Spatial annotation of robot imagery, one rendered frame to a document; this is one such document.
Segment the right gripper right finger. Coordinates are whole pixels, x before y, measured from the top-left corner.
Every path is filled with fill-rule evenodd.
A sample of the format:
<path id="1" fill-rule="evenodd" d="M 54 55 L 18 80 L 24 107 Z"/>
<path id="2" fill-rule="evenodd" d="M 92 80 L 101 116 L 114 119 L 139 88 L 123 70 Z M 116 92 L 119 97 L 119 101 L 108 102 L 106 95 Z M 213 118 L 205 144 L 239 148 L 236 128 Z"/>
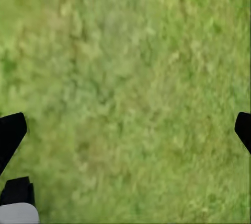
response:
<path id="1" fill-rule="evenodd" d="M 251 154 L 251 114 L 244 112 L 238 114 L 235 132 Z"/>

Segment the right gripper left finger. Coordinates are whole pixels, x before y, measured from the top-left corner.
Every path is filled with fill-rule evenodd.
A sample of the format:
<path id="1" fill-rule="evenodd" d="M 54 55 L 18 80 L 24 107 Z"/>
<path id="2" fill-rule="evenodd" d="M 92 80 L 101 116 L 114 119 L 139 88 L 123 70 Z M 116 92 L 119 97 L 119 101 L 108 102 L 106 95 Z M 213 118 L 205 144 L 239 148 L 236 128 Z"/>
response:
<path id="1" fill-rule="evenodd" d="M 22 112 L 0 118 L 0 175 L 27 133 Z"/>

